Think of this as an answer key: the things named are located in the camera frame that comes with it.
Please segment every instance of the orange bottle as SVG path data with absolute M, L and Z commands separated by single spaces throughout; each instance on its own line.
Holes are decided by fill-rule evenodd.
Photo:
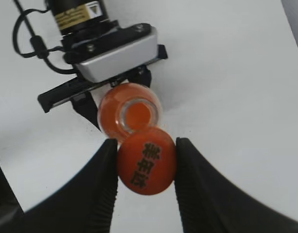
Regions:
M 130 134 L 158 125 L 162 107 L 148 87 L 126 83 L 110 90 L 99 106 L 98 122 L 110 138 L 123 142 Z

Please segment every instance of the white tabletop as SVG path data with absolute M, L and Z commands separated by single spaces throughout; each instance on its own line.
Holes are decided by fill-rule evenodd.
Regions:
M 43 8 L 42 0 L 22 0 Z M 279 0 L 105 0 L 121 25 L 149 22 L 169 60 L 151 66 L 171 136 L 188 137 L 244 191 L 298 220 L 298 48 Z M 27 211 L 72 178 L 105 136 L 70 103 L 44 114 L 36 98 L 69 80 L 11 45 L 18 16 L 0 0 L 0 165 Z M 53 17 L 33 14 L 49 47 Z M 27 31 L 23 50 L 31 48 Z M 51 56 L 60 67 L 61 54 Z M 181 233 L 174 187 L 153 197 L 121 183 L 113 232 Z

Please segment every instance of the screw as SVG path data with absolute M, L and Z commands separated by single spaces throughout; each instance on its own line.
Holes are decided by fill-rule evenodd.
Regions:
M 140 75 L 144 74 L 144 69 L 143 69 L 142 67 L 139 67 L 138 70 L 139 70 L 138 73 L 139 73 Z
M 87 51 L 88 52 L 94 52 L 95 51 L 95 45 L 94 44 L 87 45 Z
M 112 88 L 113 88 L 113 87 L 116 87 L 118 84 L 119 84 L 118 81 L 112 81 L 112 82 L 110 83 L 110 85 L 111 85 Z
M 136 31 L 139 32 L 139 33 L 143 32 L 143 30 L 144 30 L 144 26 L 141 23 L 140 24 L 137 24 L 135 26 L 135 28 L 136 28 Z

